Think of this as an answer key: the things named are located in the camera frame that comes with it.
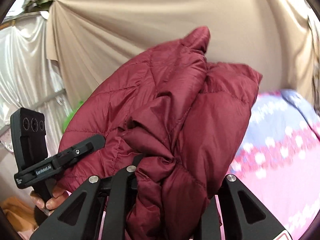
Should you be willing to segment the person's left hand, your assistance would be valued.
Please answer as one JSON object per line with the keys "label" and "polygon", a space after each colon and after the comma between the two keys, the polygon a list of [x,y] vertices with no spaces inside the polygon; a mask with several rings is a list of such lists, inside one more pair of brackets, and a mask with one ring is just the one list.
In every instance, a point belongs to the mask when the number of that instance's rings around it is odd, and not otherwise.
{"label": "person's left hand", "polygon": [[30,193],[31,201],[47,216],[51,215],[68,196],[68,192],[57,185],[53,188],[52,198],[46,202],[35,191]]}

